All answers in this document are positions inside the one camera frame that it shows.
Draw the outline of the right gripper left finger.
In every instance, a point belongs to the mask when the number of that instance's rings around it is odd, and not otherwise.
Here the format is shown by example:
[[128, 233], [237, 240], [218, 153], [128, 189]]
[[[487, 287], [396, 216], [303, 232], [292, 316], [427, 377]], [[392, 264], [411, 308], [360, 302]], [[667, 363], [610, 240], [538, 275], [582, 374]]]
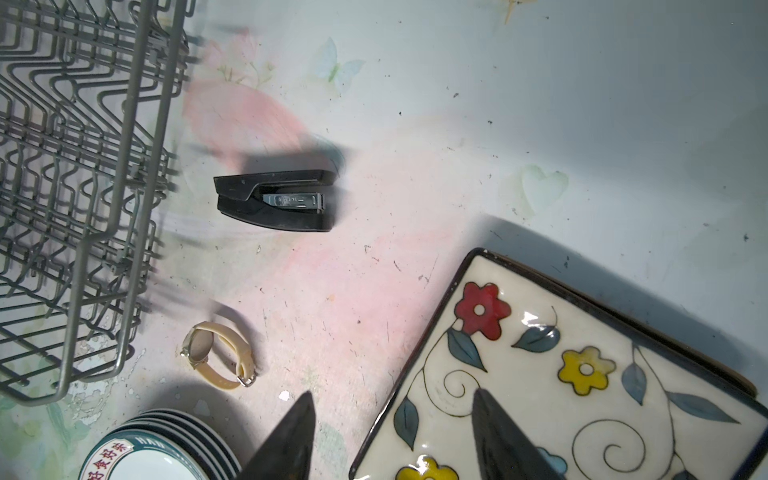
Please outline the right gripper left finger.
[[245, 464], [237, 480], [307, 480], [316, 428], [310, 391], [297, 398], [261, 447]]

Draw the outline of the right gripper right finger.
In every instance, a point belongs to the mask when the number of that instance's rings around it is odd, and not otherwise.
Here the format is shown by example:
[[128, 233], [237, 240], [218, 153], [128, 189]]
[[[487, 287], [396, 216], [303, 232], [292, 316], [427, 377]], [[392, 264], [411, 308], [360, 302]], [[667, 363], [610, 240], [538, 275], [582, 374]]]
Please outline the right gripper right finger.
[[562, 479], [488, 390], [474, 392], [471, 417], [482, 479]]

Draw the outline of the green rim round plate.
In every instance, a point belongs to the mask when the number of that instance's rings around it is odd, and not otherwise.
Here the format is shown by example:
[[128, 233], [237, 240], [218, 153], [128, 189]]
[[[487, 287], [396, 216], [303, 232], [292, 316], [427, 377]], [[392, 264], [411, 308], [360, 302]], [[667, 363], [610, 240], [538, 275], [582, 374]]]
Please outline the green rim round plate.
[[179, 426], [184, 432], [197, 438], [225, 471], [226, 479], [234, 479], [241, 471], [241, 464], [225, 440], [204, 421], [196, 416], [170, 408], [156, 408], [142, 412], [138, 419], [164, 420]]

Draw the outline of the floral square plate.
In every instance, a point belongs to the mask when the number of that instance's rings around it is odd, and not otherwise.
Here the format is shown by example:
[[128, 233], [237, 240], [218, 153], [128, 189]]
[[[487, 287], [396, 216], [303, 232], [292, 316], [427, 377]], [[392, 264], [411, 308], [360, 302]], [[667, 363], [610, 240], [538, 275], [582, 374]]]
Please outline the floral square plate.
[[488, 390], [563, 479], [745, 479], [767, 410], [483, 258], [462, 262], [353, 479], [476, 479]]

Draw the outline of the black square plate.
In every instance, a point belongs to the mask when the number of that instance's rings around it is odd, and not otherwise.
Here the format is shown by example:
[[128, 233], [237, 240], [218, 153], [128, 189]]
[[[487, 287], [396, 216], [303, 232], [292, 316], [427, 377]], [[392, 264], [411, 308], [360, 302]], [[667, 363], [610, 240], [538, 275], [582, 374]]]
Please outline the black square plate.
[[715, 384], [722, 383], [721, 389], [735, 390], [749, 398], [756, 399], [758, 390], [755, 385], [743, 375], [705, 355], [699, 350], [682, 343], [673, 337], [647, 324], [625, 315], [603, 302], [572, 288], [571, 286], [546, 275], [507, 256], [483, 248], [470, 250], [463, 262], [471, 264], [475, 258], [483, 258], [502, 269], [533, 282], [556, 297], [573, 304], [587, 314], [605, 323], [622, 335], [635, 340], [639, 345], [654, 350], [659, 355], [668, 358], [695, 375]]

